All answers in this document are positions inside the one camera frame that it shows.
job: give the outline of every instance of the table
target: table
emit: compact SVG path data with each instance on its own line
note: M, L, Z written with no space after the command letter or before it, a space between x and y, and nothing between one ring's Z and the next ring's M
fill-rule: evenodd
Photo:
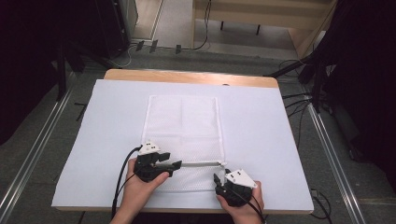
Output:
M326 30L336 0L212 0L210 20L287 27L298 57L307 55L321 31ZM207 0L192 3L192 46L195 20L203 20Z
M121 164L126 154L140 145L151 94L218 97L226 168L243 168L262 182L266 214L313 211L274 78L117 69L108 70L105 80L98 80L93 89L52 206L64 211L110 210ZM123 109L116 111L119 103ZM225 211L214 191L199 191L154 192L143 212Z

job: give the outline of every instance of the person's right hand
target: person's right hand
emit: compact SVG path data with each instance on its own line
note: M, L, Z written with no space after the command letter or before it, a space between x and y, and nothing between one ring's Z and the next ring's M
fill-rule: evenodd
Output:
M260 208L264 208L264 201L262 200L262 183L260 181L255 181L257 184L257 188L253 189L252 195L257 200L260 205ZM261 218L253 210L250 205L245 204L241 207L231 207L227 204L227 201L220 195L216 196L221 204L221 207L226 210L231 217L233 218L233 222L235 224L260 224L262 223ZM256 206L257 210L260 210L259 206L257 205L256 201L251 198L250 203Z

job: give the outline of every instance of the person's left hand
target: person's left hand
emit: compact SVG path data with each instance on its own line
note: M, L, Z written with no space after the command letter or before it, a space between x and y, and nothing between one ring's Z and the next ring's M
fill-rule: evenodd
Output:
M128 161L128 172L126 178L134 174L134 163L136 158ZM134 217L145 206L152 192L159 187L169 176L163 172L152 181L146 183L137 175L129 179L124 185L124 192L120 209L117 211L111 223L131 223Z

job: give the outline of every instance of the floor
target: floor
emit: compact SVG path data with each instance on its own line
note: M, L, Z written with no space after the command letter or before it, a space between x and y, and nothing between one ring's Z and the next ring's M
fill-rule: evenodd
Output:
M191 37L187 26L191 26L189 24L191 20L174 19L175 15L189 17L188 2L163 1L163 10L152 37L158 39L159 47L173 48L177 44L182 46L190 44ZM195 46L199 46L205 38L205 28L202 21L197 21L196 27ZM184 51L176 55L172 49L158 48L155 53L149 53L149 47L144 47L140 51L130 48L119 58L114 59L113 63L125 68L210 71L262 76L272 74L281 67L293 63L287 60L297 59L286 29L262 27L259 36L255 36L255 29L254 25L226 23L224 30L220 31L219 23L210 21L208 41L200 50ZM89 102L94 81L103 78L106 71L96 63L89 60L86 62L84 74L74 74L74 79L69 78L71 90L64 105L54 105L53 99L57 93L57 89L54 88L26 118L12 139L0 146L0 195L6 196L7 188L12 181L15 181L15 176L18 176L25 165L26 158L32 156L30 153L33 149L38 157L30 164L32 166L30 168L34 170L26 173L30 176L29 180L21 182L22 191L17 191L16 196L19 199L12 204L13 210L5 210L2 202L0 223L78 223L80 220L82 215L80 212L61 212L51 208L50 204L57 178L78 134L80 123L78 116L82 107L76 103ZM305 88L309 88L309 85L302 86L297 81L299 71L301 68L277 79L283 95L301 93L306 91ZM304 97L286 99L284 103L289 105L301 99ZM58 117L53 116L53 108L59 109ZM294 108L291 107L288 112L291 113L293 110ZM44 138L42 146L37 146L35 140L40 136L41 128L46 124L47 118L51 116L56 120L51 127L52 132ZM325 111L318 115L308 107L305 113L290 118L290 127L299 145L309 186L318 189L331 202L332 223L394 223L396 196L387 179L370 162L359 163L349 158L347 144L331 115ZM334 171L334 167L337 166L341 166L342 174ZM345 179L341 178L340 181L340 175L344 175ZM352 194L345 195L343 188L350 189L346 192ZM347 199L356 200L357 203L351 205ZM315 207L314 214L323 216L318 204ZM184 218L184 223L188 223L186 217L177 218L180 220ZM229 219L220 217L209 220L216 220L216 223L230 222ZM82 223L108 223L108 221L109 213L87 212ZM275 215L268 218L268 223L325 222L327 221L311 216Z

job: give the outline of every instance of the beige floor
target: beige floor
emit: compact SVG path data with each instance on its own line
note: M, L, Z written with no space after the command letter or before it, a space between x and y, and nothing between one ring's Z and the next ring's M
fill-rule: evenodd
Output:
M135 0L139 19L133 39L152 40L160 17L163 0Z

